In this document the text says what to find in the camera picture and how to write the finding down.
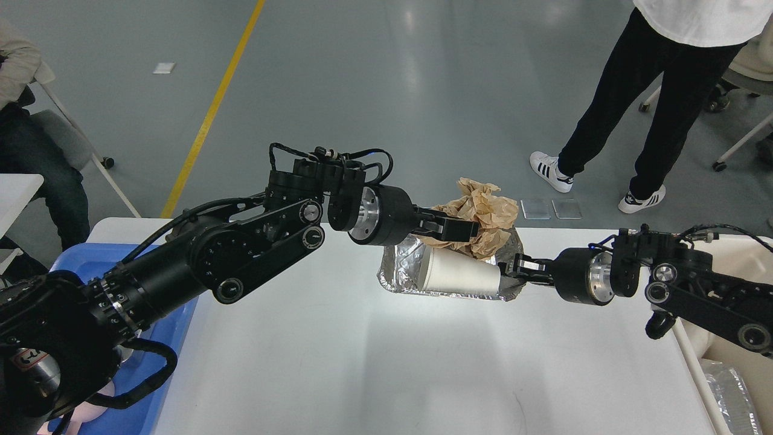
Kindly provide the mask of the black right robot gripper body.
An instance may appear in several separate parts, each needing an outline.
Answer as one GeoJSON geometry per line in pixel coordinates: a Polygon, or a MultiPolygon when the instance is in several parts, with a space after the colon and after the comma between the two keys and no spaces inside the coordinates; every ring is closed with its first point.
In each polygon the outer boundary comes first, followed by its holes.
{"type": "Polygon", "coordinates": [[[611,288],[612,254],[590,248],[568,248],[550,264],[558,295],[572,303],[605,306],[615,294],[611,288]]]}

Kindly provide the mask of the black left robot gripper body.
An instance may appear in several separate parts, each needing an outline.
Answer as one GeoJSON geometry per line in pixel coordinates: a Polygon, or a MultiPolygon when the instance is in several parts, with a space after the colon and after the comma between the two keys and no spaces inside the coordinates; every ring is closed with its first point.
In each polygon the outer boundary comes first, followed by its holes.
{"type": "Polygon", "coordinates": [[[355,226],[348,231],[359,245],[393,246],[403,242],[419,225],[411,198],[397,187],[365,187],[355,226]]]}

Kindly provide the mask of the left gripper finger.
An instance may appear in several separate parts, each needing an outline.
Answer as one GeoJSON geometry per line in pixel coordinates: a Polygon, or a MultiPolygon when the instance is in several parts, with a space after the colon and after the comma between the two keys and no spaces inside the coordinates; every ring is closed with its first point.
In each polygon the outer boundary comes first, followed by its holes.
{"type": "Polygon", "coordinates": [[[424,220],[414,229],[414,235],[430,237],[441,242],[468,243],[477,237],[480,223],[465,220],[424,220]]]}
{"type": "Polygon", "coordinates": [[[442,212],[442,210],[423,208],[417,205],[414,205],[413,209],[420,221],[443,221],[443,220],[465,221],[464,219],[461,219],[455,216],[450,216],[447,213],[442,212]]]}

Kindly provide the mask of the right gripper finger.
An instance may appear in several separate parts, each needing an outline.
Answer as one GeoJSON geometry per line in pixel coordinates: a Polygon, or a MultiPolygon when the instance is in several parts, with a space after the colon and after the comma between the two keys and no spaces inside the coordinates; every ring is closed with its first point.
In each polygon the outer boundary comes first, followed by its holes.
{"type": "Polygon", "coordinates": [[[537,259],[527,254],[516,254],[512,264],[514,277],[551,277],[552,259],[537,259]]]}
{"type": "Polygon", "coordinates": [[[523,274],[506,274],[505,286],[507,288],[523,287],[527,283],[532,283],[539,286],[554,286],[554,281],[549,274],[536,274],[536,275],[523,275],[523,274]]]}

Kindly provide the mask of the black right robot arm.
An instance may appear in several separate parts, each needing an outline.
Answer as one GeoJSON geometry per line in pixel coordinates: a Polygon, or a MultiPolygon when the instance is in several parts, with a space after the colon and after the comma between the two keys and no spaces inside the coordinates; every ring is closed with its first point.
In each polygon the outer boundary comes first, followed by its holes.
{"type": "Polygon", "coordinates": [[[500,263],[502,276],[554,288],[565,301],[605,306],[632,297],[640,270],[650,272],[644,289],[653,314],[649,338],[662,338],[681,318],[749,352],[771,358],[771,285],[713,270],[713,257],[696,248],[717,237],[717,225],[681,233],[622,228],[601,242],[567,248],[554,259],[516,254],[500,263]]]}

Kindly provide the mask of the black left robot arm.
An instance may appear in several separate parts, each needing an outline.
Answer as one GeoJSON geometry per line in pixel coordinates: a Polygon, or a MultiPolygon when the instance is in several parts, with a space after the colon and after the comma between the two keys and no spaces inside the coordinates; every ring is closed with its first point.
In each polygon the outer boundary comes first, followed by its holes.
{"type": "Polygon", "coordinates": [[[265,192],[185,210],[88,283],[58,270],[3,288],[2,433],[56,418],[61,433],[83,402],[128,408],[157,391],[178,357],[139,331],[207,291],[223,304],[246,297],[322,245],[324,214],[359,245],[476,237],[477,222],[383,185],[394,163],[361,161],[375,153],[273,143],[265,192]]]}

